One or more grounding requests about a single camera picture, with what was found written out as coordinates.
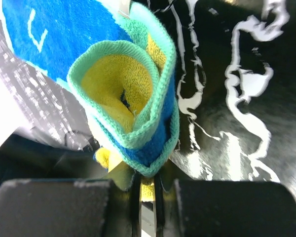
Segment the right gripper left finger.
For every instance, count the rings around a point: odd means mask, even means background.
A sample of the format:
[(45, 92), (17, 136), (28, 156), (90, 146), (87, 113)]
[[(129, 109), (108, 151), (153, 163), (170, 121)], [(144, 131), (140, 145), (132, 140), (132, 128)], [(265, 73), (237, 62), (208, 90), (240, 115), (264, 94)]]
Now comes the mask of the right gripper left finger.
[(5, 181), (0, 237), (138, 237), (140, 182), (125, 163), (97, 180)]

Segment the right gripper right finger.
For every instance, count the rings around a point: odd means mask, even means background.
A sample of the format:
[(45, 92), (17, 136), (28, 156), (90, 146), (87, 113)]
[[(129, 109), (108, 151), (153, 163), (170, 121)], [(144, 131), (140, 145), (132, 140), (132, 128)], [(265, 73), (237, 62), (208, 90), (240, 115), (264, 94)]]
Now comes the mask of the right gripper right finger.
[(158, 237), (296, 237), (296, 201), (279, 183), (193, 180), (168, 161), (154, 186)]

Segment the yellow blue crocodile towel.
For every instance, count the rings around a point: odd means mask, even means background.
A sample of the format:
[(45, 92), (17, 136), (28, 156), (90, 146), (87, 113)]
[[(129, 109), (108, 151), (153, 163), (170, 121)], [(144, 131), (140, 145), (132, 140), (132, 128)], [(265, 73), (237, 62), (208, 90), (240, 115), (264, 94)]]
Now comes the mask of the yellow blue crocodile towel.
[(154, 201), (180, 130), (176, 47), (157, 17), (131, 0), (4, 0), (2, 12), (9, 48), (85, 109), (96, 161), (127, 163)]

